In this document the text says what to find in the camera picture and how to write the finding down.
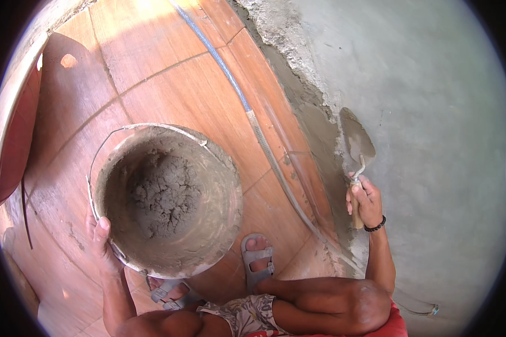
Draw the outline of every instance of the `hand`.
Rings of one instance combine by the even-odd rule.
[[[347,211],[352,214],[351,205],[351,193],[358,200],[360,204],[360,218],[364,222],[364,225],[368,228],[374,228],[380,225],[383,221],[383,203],[380,200],[380,190],[373,185],[367,177],[360,175],[358,177],[362,183],[363,189],[355,185],[351,189],[347,189]]]
[[[112,274],[122,271],[124,265],[114,255],[107,242],[110,234],[110,221],[106,217],[101,217],[99,222],[96,222],[90,202],[88,202],[86,210],[85,226],[90,252],[92,252],[100,272]]]

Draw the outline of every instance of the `bucket handle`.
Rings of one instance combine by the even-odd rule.
[[[92,177],[92,167],[94,166],[95,158],[97,157],[97,155],[98,155],[99,151],[101,150],[101,148],[103,147],[103,145],[107,142],[107,140],[110,138],[110,136],[113,133],[115,133],[117,131],[121,131],[121,130],[136,129],[136,128],[140,128],[140,127],[143,127],[143,126],[156,126],[156,127],[165,128],[165,129],[168,129],[168,130],[172,130],[172,131],[178,132],[179,134],[182,134],[182,135],[184,135],[184,136],[186,136],[188,138],[191,138],[196,143],[198,143],[200,146],[202,146],[203,148],[205,148],[209,153],[211,153],[212,155],[214,155],[212,153],[212,151],[210,151],[210,149],[206,146],[206,144],[208,143],[208,141],[196,138],[194,135],[189,134],[188,132],[186,132],[186,131],[184,131],[182,129],[179,129],[179,128],[175,127],[175,126],[168,125],[168,124],[161,124],[161,123],[138,123],[138,124],[124,125],[121,128],[119,128],[119,129],[111,131],[107,135],[107,138],[105,138],[105,140],[103,140],[103,143],[101,143],[101,145],[99,145],[98,150],[95,152],[94,158],[92,159],[92,163],[90,164],[90,171],[88,172],[88,175],[86,175],[86,183],[88,185],[88,200],[90,201],[90,207],[92,208],[92,213],[94,214],[94,218],[95,218],[96,221],[99,221],[100,216],[99,216],[98,212],[95,210],[94,199],[92,197],[92,185],[91,185],[91,181],[92,181],[91,180],[91,177]]]

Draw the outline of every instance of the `bucket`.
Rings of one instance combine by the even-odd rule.
[[[164,124],[122,129],[146,125],[101,168],[94,215],[109,218],[109,243],[124,264],[157,278],[188,278],[216,264],[236,239],[240,177],[230,156],[199,132]]]

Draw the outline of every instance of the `trowel blade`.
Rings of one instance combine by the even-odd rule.
[[[341,118],[341,125],[345,135],[347,151],[351,155],[351,158],[360,164],[360,154],[362,154],[364,155],[365,165],[369,165],[377,153],[362,123],[360,123],[349,108],[344,107],[341,109],[339,117]]]

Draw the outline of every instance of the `person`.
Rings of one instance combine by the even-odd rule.
[[[360,176],[359,179],[363,189],[353,189],[352,193],[359,202],[360,216],[367,228],[377,228],[385,219],[380,190],[366,177]],[[350,193],[347,192],[346,196],[349,214],[353,211]],[[269,251],[267,248],[272,247],[263,235],[253,234],[244,239],[242,245],[244,257],[251,252],[253,256],[261,256],[251,261],[250,270],[246,270],[253,295],[232,300],[224,306],[199,301],[180,310],[152,311],[142,315],[137,315],[129,293],[124,265],[107,242],[110,227],[111,223],[105,217],[96,222],[88,207],[88,241],[100,270],[103,322],[111,336],[406,335],[404,321],[391,301],[396,269],[384,226],[369,232],[365,279],[276,280],[271,276],[270,254],[255,253]],[[263,273],[257,274],[264,277],[250,279],[250,275],[257,275],[255,272],[259,271]],[[151,288],[162,283],[164,280],[150,278]],[[187,291],[188,287],[179,284],[163,301],[179,299]]]

